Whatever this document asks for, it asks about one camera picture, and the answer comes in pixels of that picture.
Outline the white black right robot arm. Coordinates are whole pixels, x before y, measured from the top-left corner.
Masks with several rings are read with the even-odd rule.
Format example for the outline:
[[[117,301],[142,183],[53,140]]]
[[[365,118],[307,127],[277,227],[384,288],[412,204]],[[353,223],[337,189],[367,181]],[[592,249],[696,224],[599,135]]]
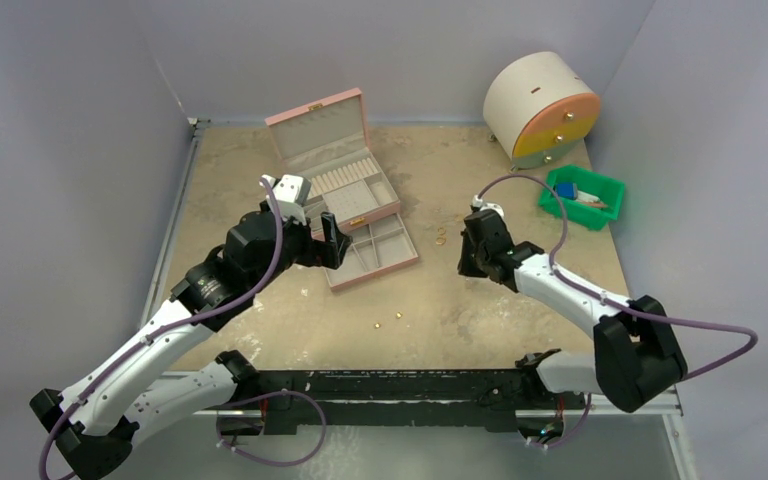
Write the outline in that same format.
[[[530,243],[515,243],[503,217],[474,211],[464,220],[458,272],[487,278],[548,306],[593,341],[591,354],[559,349],[528,354],[519,363],[524,399],[544,407],[560,393],[600,394],[627,413],[684,380],[688,366],[664,308],[650,296],[632,300],[550,263]]]

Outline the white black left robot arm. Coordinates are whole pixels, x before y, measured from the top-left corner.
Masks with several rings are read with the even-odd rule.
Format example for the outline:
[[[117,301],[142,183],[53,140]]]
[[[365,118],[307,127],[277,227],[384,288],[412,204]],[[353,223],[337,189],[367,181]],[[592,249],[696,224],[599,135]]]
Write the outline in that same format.
[[[102,479],[152,434],[201,408],[252,405],[259,372],[238,351],[220,353],[194,376],[165,389],[150,387],[181,356],[252,307],[255,296],[293,265],[338,269],[352,239],[330,212],[324,237],[306,220],[283,220],[269,208],[249,212],[223,244],[191,268],[149,322],[111,358],[72,386],[43,389],[30,407],[48,437],[39,461],[57,448],[70,478]]]

